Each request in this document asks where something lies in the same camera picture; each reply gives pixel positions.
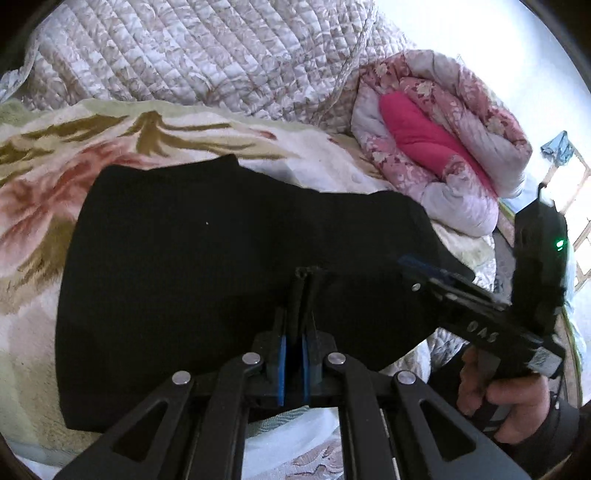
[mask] black sleeve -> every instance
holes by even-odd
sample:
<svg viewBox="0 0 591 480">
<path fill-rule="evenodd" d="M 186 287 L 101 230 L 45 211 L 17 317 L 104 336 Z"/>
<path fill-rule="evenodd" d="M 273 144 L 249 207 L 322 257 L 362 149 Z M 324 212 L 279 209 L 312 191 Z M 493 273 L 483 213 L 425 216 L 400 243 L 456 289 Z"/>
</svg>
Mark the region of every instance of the black sleeve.
<svg viewBox="0 0 591 480">
<path fill-rule="evenodd" d="M 435 372 L 428 382 L 453 407 L 457 403 L 463 351 Z M 558 400 L 556 405 L 558 408 L 551 409 L 545 422 L 530 438 L 515 446 L 499 444 L 534 479 L 543 476 L 564 460 L 583 437 L 588 425 L 589 414 L 579 413 L 562 400 Z"/>
<path fill-rule="evenodd" d="M 528 439 L 518 445 L 505 447 L 515 463 L 532 478 L 540 478 L 564 460 L 583 438 L 588 415 L 580 413 L 563 400 L 551 402 L 550 414 Z"/>
</svg>

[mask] hand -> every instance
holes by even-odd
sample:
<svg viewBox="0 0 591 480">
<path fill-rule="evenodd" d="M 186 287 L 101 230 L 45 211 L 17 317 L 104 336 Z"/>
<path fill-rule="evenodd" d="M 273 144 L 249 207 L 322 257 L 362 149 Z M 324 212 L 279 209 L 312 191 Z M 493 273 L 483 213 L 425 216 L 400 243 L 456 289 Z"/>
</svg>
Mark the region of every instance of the hand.
<svg viewBox="0 0 591 480">
<path fill-rule="evenodd" d="M 473 416 L 486 399 L 494 405 L 513 405 L 511 413 L 495 435 L 500 443 L 516 445 L 531 437 L 542 426 L 550 412 L 550 388 L 548 379 L 541 375 L 497 380 L 488 388 L 479 385 L 478 351 L 470 347 L 463 355 L 464 368 L 460 373 L 457 399 L 458 409 L 466 416 Z"/>
</svg>

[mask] floral blanket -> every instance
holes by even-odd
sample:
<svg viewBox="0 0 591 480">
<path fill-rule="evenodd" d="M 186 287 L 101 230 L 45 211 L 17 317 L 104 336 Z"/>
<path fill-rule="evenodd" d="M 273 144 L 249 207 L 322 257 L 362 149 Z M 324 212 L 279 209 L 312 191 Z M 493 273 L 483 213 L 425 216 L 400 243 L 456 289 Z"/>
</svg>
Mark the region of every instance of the floral blanket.
<svg viewBox="0 0 591 480">
<path fill-rule="evenodd" d="M 442 174 L 398 148 L 380 113 L 381 97 L 403 92 L 425 116 L 456 137 L 491 180 L 491 190 L 460 155 Z M 432 219 L 472 236 L 495 228 L 498 197 L 521 192 L 532 149 L 515 117 L 482 80 L 457 60 L 409 50 L 365 69 L 351 130 L 394 189 L 420 203 Z"/>
<path fill-rule="evenodd" d="M 54 330 L 70 238 L 101 169 L 112 164 L 148 169 L 234 153 L 246 168 L 324 192 L 392 188 L 353 139 L 307 125 L 155 101 L 89 99 L 44 115 L 6 114 L 19 106 L 0 108 L 0 432 L 19 455 L 53 465 L 63 465 L 96 438 L 68 430 L 61 418 Z M 476 281 L 490 288 L 491 239 L 436 223 L 434 228 L 476 271 Z M 409 368 L 426 380 L 431 367 L 445 363 L 461 345 L 461 339 L 438 330 L 387 371 Z M 320 419 L 317 413 L 306 415 L 302 422 L 322 421 L 323 430 L 298 440 L 288 422 L 277 429 L 283 436 L 271 443 L 247 442 L 245 465 L 252 468 L 244 478 L 341 476 L 337 417 L 330 410 Z"/>
</svg>

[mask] quilted bedspread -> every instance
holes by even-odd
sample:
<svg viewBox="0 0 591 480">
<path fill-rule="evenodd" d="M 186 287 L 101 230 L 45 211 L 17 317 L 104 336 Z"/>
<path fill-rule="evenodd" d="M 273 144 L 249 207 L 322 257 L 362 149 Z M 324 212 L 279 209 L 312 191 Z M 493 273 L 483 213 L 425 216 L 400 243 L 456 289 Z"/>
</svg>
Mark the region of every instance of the quilted bedspread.
<svg viewBox="0 0 591 480">
<path fill-rule="evenodd" d="M 349 129 L 358 67 L 411 46 L 372 0 L 66 0 L 34 32 L 30 108 L 167 100 Z"/>
</svg>

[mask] pink floral comforter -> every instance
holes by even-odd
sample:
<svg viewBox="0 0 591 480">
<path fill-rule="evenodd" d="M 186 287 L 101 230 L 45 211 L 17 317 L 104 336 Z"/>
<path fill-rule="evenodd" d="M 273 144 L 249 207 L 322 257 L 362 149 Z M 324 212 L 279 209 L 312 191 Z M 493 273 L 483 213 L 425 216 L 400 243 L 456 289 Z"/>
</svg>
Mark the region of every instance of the pink floral comforter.
<svg viewBox="0 0 591 480">
<path fill-rule="evenodd" d="M 397 147 L 379 110 L 381 96 L 396 91 L 464 145 L 492 189 L 458 155 L 451 155 L 436 175 Z M 420 203 L 432 219 L 472 236 L 494 230 L 498 197 L 519 195 L 532 153 L 513 114 L 484 82 L 431 50 L 406 51 L 368 67 L 360 79 L 351 130 L 395 190 Z"/>
</svg>

